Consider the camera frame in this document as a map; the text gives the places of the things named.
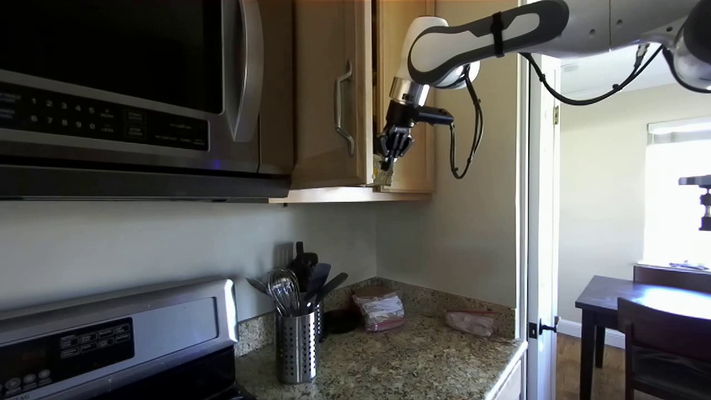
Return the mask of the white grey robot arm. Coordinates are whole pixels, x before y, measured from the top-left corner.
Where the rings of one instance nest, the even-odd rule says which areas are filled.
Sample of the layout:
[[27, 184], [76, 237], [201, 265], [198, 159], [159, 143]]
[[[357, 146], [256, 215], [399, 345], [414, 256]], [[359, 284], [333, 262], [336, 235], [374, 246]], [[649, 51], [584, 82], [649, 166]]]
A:
[[451, 26], [420, 15], [408, 25], [393, 74], [386, 123], [378, 137], [380, 169], [406, 152], [414, 123], [449, 123], [426, 106], [431, 88], [460, 88], [477, 63], [506, 53], [594, 55], [658, 42], [670, 75], [688, 91], [711, 87], [711, 0], [533, 0]]

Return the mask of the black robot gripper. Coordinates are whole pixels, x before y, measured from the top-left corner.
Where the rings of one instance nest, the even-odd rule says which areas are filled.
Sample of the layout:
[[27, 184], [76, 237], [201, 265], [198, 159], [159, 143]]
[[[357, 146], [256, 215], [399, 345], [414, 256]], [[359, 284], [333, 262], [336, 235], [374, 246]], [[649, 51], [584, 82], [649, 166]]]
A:
[[391, 171], [391, 157], [399, 157], [408, 148], [410, 128], [417, 123], [451, 124], [453, 116], [438, 106], [399, 105], [391, 101], [386, 108], [386, 123], [384, 123], [381, 135], [378, 137], [380, 171]]

